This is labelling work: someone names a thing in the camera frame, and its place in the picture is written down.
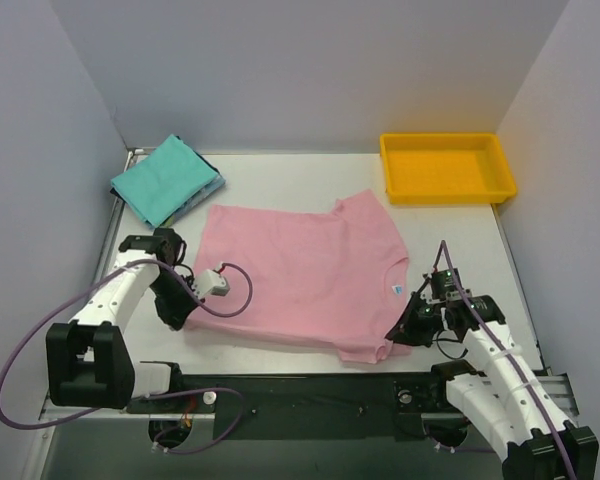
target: yellow tray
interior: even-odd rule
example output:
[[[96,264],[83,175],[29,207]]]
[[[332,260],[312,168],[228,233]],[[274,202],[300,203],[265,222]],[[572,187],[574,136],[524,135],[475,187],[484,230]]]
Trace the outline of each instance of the yellow tray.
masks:
[[[380,150],[393,204],[502,203],[517,191],[491,133],[385,133]]]

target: blue folded cloth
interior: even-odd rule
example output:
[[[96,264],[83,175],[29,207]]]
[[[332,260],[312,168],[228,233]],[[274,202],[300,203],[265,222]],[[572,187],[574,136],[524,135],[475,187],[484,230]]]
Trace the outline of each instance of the blue folded cloth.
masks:
[[[111,186],[138,217],[155,228],[179,209],[186,206],[188,211],[193,207],[196,194],[205,187],[197,203],[224,183],[216,170],[175,135],[111,180]]]

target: pink towel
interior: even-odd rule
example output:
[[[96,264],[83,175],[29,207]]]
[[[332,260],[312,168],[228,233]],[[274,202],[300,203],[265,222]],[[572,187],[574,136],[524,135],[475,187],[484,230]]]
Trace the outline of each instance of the pink towel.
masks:
[[[407,249],[370,190],[339,200],[331,213],[288,213],[214,205],[194,271],[227,261],[253,280],[253,300],[234,318],[198,308],[189,325],[258,339],[333,346],[343,361],[376,363],[407,294]],[[238,309],[247,295],[240,273],[225,270],[231,291],[207,304]]]

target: pink cloth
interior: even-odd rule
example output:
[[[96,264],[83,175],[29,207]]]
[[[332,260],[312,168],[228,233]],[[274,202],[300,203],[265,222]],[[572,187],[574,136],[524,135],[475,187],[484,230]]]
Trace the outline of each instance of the pink cloth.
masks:
[[[408,256],[370,190],[337,201],[326,214],[214,205],[194,271],[220,261],[249,273],[251,305],[234,318],[198,308],[189,316],[190,326],[333,346],[343,361],[376,363],[389,355],[392,343],[384,336],[406,305]],[[207,304],[230,312],[243,304],[247,284],[238,272],[225,274],[231,291]]]

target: gray wall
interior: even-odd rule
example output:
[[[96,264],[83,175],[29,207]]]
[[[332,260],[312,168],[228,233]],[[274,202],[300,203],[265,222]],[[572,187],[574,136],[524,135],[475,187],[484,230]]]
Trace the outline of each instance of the gray wall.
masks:
[[[34,322],[93,276],[126,153],[47,0],[0,1],[0,367]],[[47,388],[43,336],[5,392],[34,421]],[[19,478],[30,435],[0,424],[0,479]]]
[[[128,145],[495,131],[567,0],[52,0]]]
[[[600,0],[571,0],[498,133],[520,187],[502,219],[540,345],[600,438]]]

